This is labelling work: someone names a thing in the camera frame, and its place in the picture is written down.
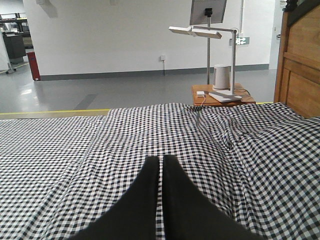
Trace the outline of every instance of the white speaker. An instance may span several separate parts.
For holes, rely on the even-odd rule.
[[[213,89],[228,89],[230,87],[230,66],[225,64],[214,65]]]

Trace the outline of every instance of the gingham blanket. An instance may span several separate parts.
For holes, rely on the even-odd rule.
[[[171,103],[0,121],[0,239],[69,237],[117,202],[145,157],[166,154],[250,231],[320,238],[320,117],[304,119],[281,103]],[[161,177],[157,239],[164,239]]]

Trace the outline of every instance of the wooden bed frame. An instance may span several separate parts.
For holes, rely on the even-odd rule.
[[[287,0],[274,102],[306,117],[320,116],[320,0]]]

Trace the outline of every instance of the concrete floor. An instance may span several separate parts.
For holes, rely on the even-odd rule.
[[[235,79],[257,102],[273,101],[275,70],[236,72]],[[0,113],[192,105],[191,86],[206,82],[206,74],[33,81],[27,64],[0,74]]]

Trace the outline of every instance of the monitor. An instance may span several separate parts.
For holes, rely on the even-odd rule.
[[[224,20],[227,0],[192,0],[190,25],[207,24],[205,10],[212,8],[211,23],[219,24]]]

